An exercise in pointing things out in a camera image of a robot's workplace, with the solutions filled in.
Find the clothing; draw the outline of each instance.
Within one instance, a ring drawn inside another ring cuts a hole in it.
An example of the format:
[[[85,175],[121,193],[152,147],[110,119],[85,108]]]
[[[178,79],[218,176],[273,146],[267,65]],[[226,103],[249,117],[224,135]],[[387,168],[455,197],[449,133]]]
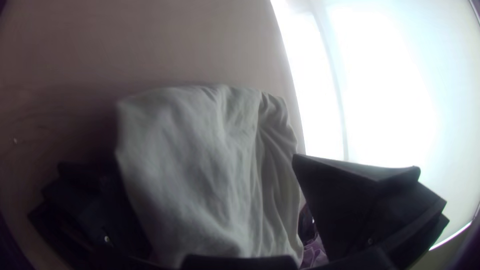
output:
[[[309,240],[303,247],[303,261],[301,262],[300,269],[324,266],[328,263],[329,259],[325,253],[322,239],[317,233],[315,238]]]
[[[155,89],[118,104],[116,157],[158,263],[189,254],[292,256],[297,140],[285,102],[226,85]]]

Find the dark fabric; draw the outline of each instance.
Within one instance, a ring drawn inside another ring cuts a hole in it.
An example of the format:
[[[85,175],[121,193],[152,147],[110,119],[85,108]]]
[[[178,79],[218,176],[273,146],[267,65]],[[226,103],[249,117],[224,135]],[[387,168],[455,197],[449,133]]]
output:
[[[379,247],[404,269],[445,228],[446,202],[420,169],[382,168],[294,155],[293,170],[331,262]]]
[[[101,247],[148,259],[152,248],[114,164],[60,163],[58,172],[29,218],[59,255],[78,270],[91,269],[90,254]]]

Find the sheer curtain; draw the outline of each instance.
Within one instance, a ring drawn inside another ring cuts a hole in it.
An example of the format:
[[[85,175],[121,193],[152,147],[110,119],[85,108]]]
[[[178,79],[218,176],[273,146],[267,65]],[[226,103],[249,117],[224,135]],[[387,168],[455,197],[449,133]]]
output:
[[[271,0],[307,155],[419,166],[448,201],[438,242],[480,201],[480,26],[469,0]]]

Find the pile of clothes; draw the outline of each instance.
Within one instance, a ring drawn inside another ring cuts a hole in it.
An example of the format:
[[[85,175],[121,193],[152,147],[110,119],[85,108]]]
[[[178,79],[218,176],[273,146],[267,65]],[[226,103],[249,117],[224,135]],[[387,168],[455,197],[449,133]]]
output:
[[[114,162],[61,163],[29,216],[76,270],[404,269],[448,222],[418,167],[296,154],[279,97],[184,86],[117,108]]]

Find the white cloth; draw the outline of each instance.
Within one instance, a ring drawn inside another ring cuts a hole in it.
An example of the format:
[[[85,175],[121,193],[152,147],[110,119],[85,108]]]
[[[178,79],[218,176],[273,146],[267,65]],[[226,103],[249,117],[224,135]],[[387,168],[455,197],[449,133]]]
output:
[[[118,115],[125,189],[162,267],[188,254],[290,255],[300,265],[297,141],[283,99],[172,87],[122,100]]]

